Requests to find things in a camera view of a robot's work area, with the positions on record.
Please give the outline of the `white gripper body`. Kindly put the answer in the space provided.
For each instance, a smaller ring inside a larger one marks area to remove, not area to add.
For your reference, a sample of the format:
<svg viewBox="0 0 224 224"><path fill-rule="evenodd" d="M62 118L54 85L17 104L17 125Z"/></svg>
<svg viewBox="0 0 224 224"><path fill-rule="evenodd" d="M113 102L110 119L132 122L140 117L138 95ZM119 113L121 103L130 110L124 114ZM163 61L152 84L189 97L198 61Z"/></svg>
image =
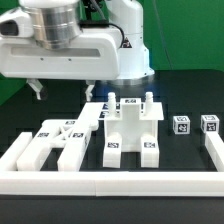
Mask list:
<svg viewBox="0 0 224 224"><path fill-rule="evenodd" d="M121 32L82 28L74 7L17 7L0 15L0 74L7 78L114 80Z"/></svg>

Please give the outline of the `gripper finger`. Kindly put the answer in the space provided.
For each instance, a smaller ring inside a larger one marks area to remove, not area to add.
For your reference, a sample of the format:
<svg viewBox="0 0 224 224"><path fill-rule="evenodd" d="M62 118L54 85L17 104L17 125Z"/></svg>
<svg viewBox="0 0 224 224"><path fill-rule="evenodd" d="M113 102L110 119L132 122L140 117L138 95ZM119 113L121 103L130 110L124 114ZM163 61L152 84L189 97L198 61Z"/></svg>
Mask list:
<svg viewBox="0 0 224 224"><path fill-rule="evenodd" d="M27 84L34 90L38 100L46 98L46 89L38 79L28 79Z"/></svg>
<svg viewBox="0 0 224 224"><path fill-rule="evenodd" d="M87 88L85 90L85 95L86 95L86 101L87 102L90 102L92 97L93 97L93 94L92 94L92 91L95 87L95 81L90 81L90 80L87 80L86 81L86 85L87 85Z"/></svg>

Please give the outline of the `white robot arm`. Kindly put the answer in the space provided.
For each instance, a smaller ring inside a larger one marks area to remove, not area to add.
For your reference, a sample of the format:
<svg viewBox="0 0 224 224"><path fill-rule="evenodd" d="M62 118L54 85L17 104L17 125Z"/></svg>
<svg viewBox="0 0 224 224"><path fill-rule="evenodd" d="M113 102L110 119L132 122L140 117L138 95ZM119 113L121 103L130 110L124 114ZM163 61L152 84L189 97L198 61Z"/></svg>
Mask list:
<svg viewBox="0 0 224 224"><path fill-rule="evenodd" d="M133 85L150 77L137 0L19 0L0 15L0 74L24 78L44 97L42 79Z"/></svg>

